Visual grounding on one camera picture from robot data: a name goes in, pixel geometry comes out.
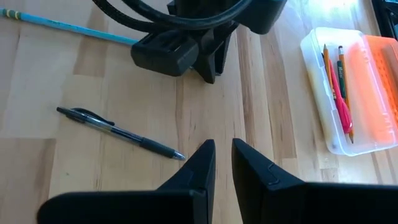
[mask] wooden table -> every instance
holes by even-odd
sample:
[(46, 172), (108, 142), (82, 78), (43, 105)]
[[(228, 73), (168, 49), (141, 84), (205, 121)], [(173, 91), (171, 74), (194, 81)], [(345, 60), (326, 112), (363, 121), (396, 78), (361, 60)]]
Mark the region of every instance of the wooden table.
[[(168, 0), (147, 2), (165, 11)], [(241, 223), (232, 138), (303, 180), (397, 184), (398, 149), (358, 157), (327, 151), (299, 46), (318, 26), (378, 34), (369, 2), (289, 0), (267, 35), (245, 27), (233, 34), (214, 85), (195, 72), (173, 78), (138, 68), (125, 45), (0, 18), (0, 223), (34, 223), (40, 204), (63, 192), (156, 189), (183, 165), (76, 124), (55, 111), (59, 105), (93, 110), (188, 157), (214, 139), (213, 223)], [(121, 1), (112, 3), (134, 15)], [(91, 1), (0, 0), (0, 6), (144, 36)]]

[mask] black bracket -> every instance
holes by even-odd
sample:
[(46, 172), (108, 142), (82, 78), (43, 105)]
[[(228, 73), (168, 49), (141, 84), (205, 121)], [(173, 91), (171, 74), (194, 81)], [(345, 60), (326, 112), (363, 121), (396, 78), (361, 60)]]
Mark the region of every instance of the black bracket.
[[(176, 15), (174, 2), (167, 7), (171, 15)], [(214, 29), (148, 34), (132, 46), (131, 57), (138, 67), (173, 77), (193, 68), (204, 81), (214, 83), (223, 73), (229, 40), (238, 25), (230, 21)]]

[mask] yellow pencil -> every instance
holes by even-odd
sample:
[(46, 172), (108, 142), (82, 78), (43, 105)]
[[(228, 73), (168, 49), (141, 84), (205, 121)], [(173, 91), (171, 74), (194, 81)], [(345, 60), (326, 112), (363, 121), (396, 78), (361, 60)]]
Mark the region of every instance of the yellow pencil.
[(330, 67), (329, 67), (329, 50), (328, 47), (323, 46), (323, 60), (325, 62), (325, 68), (326, 68), (326, 74), (328, 75), (328, 79), (329, 79), (329, 85), (330, 85), (330, 89), (331, 92), (333, 94), (333, 99), (336, 99), (336, 93), (335, 93), (335, 89), (333, 89), (333, 82), (331, 80), (331, 71), (330, 71)]
[[(346, 71), (346, 64), (345, 64), (345, 60), (344, 60), (343, 46), (339, 46), (338, 47), (338, 60), (340, 60), (342, 62), (342, 64), (343, 64), (344, 83), (345, 83), (345, 87), (346, 87), (346, 99), (345, 99), (345, 101), (346, 101), (348, 109), (351, 111), (351, 107), (349, 105), (347, 71)], [(351, 139), (351, 142), (354, 143), (354, 127), (348, 133), (348, 136)]]

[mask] pen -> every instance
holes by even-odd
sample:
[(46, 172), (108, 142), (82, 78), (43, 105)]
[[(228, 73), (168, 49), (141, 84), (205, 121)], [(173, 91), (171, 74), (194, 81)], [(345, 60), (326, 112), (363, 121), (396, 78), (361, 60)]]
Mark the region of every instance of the pen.
[(83, 108), (72, 108), (66, 109), (63, 107), (57, 107), (57, 111), (64, 114), (67, 118), (72, 119), (76, 122), (94, 127), (106, 133), (112, 133), (120, 138), (123, 138), (129, 142), (138, 144), (144, 149), (148, 149), (154, 153), (158, 153), (168, 158), (185, 160), (185, 156), (174, 149), (171, 149), (161, 143), (155, 142), (153, 140), (141, 137), (129, 131), (123, 130), (115, 126), (112, 121), (107, 121), (104, 118), (94, 114)]

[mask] plastic pencil case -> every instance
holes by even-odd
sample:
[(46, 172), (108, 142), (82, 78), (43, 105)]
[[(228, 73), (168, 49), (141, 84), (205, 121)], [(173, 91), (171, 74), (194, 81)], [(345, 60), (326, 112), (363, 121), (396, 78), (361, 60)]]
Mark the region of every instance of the plastic pencil case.
[[(337, 71), (343, 46), (346, 89), (353, 119), (354, 143), (344, 134), (322, 59), (326, 44)], [(301, 42), (327, 148), (334, 154), (357, 156), (397, 145), (398, 129), (365, 36), (358, 30), (319, 27)]]

